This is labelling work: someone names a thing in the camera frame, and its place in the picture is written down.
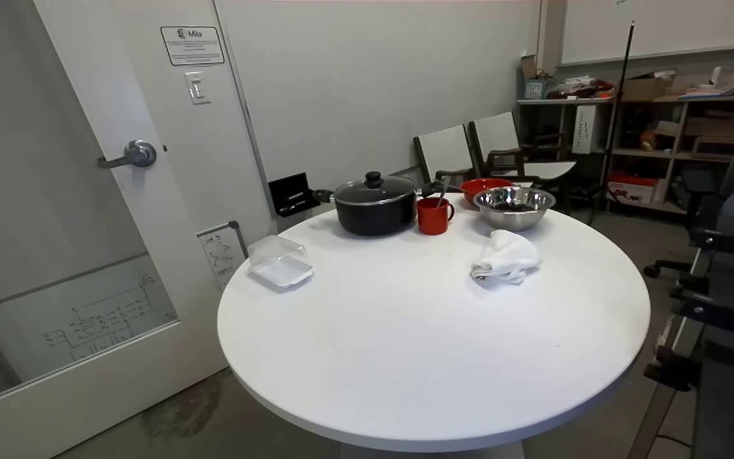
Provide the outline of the white cloth towel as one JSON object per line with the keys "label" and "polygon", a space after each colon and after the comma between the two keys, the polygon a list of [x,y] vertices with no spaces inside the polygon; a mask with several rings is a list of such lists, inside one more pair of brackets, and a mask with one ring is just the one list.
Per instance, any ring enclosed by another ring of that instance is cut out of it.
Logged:
{"label": "white cloth towel", "polygon": [[520,285],[541,268],[541,250],[523,236],[492,229],[481,255],[472,264],[469,278],[478,284]]}

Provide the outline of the black cooking pot with lid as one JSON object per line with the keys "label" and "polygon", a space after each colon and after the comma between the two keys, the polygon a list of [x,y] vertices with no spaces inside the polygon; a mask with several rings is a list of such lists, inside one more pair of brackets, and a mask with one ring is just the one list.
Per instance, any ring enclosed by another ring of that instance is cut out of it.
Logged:
{"label": "black cooking pot with lid", "polygon": [[367,171],[362,182],[333,192],[333,206],[351,236],[395,236],[412,224],[415,190],[406,180]]}

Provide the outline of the red mug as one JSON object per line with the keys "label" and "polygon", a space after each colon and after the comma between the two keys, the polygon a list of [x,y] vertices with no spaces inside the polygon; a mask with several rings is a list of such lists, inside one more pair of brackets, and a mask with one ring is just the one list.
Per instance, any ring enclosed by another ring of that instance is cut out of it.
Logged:
{"label": "red mug", "polygon": [[454,217],[454,204],[449,200],[420,200],[415,204],[417,229],[422,236],[444,236]]}

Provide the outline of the white folding chair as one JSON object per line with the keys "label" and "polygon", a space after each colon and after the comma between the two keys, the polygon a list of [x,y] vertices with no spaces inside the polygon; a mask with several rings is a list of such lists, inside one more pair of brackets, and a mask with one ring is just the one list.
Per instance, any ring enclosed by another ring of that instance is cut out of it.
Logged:
{"label": "white folding chair", "polygon": [[474,173],[474,162],[460,126],[422,134],[415,139],[415,149],[427,183],[440,182],[445,190],[459,190]]}
{"label": "white folding chair", "polygon": [[530,162],[520,145],[511,112],[476,117],[469,122],[481,155],[481,171],[487,177],[559,182],[574,171],[574,162]]}

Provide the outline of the steel bowl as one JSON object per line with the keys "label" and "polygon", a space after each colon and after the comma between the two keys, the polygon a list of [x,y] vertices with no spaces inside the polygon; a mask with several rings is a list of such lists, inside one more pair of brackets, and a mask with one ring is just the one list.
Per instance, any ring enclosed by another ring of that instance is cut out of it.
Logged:
{"label": "steel bowl", "polygon": [[478,192],[474,206],[490,227],[528,229],[555,206],[555,197],[542,190],[496,186]]}

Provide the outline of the small whiteboard on floor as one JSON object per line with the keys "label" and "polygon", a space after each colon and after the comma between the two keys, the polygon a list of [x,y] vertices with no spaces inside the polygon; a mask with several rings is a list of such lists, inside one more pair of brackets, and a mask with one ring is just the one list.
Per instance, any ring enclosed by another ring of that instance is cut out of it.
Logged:
{"label": "small whiteboard on floor", "polygon": [[248,260],[248,246],[236,223],[223,223],[195,236],[207,255],[209,270],[218,289],[235,277]]}

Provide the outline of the white door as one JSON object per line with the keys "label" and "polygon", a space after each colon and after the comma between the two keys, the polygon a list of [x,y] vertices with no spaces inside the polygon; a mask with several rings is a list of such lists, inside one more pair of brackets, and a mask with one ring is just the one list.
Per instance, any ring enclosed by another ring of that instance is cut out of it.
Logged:
{"label": "white door", "polygon": [[[155,102],[147,0],[0,0],[0,459],[50,459],[212,377],[216,285]],[[129,140],[149,169],[98,169]]]}

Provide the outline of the wooden shelf unit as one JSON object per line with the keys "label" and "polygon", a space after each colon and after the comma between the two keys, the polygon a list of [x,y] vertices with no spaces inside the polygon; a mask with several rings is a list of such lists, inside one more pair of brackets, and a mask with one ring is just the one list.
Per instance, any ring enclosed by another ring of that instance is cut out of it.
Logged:
{"label": "wooden shelf unit", "polygon": [[682,214],[686,182],[715,186],[734,159],[734,87],[654,97],[520,101],[530,159],[574,162],[564,206]]}

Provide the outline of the black robot cart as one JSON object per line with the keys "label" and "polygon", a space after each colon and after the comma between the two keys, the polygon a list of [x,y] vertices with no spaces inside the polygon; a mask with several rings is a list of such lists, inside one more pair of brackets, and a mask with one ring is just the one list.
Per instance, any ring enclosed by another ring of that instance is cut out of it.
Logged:
{"label": "black robot cart", "polygon": [[699,399],[691,459],[734,459],[734,192],[692,233],[699,255],[644,376],[654,384],[630,459],[649,459],[677,393]]}

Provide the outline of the wall light switch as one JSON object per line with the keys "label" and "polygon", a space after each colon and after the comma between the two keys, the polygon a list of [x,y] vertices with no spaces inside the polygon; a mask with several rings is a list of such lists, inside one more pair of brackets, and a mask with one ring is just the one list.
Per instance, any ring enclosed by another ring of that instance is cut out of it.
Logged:
{"label": "wall light switch", "polygon": [[183,73],[186,76],[186,87],[189,87],[189,97],[194,106],[209,106],[212,101],[204,93],[204,75],[200,73]]}

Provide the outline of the wall sign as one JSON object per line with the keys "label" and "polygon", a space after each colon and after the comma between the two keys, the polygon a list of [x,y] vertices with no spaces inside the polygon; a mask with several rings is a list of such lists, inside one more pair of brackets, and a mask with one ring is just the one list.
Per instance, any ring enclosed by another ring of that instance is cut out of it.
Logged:
{"label": "wall sign", "polygon": [[223,62],[213,27],[163,27],[161,39],[172,66],[212,66]]}

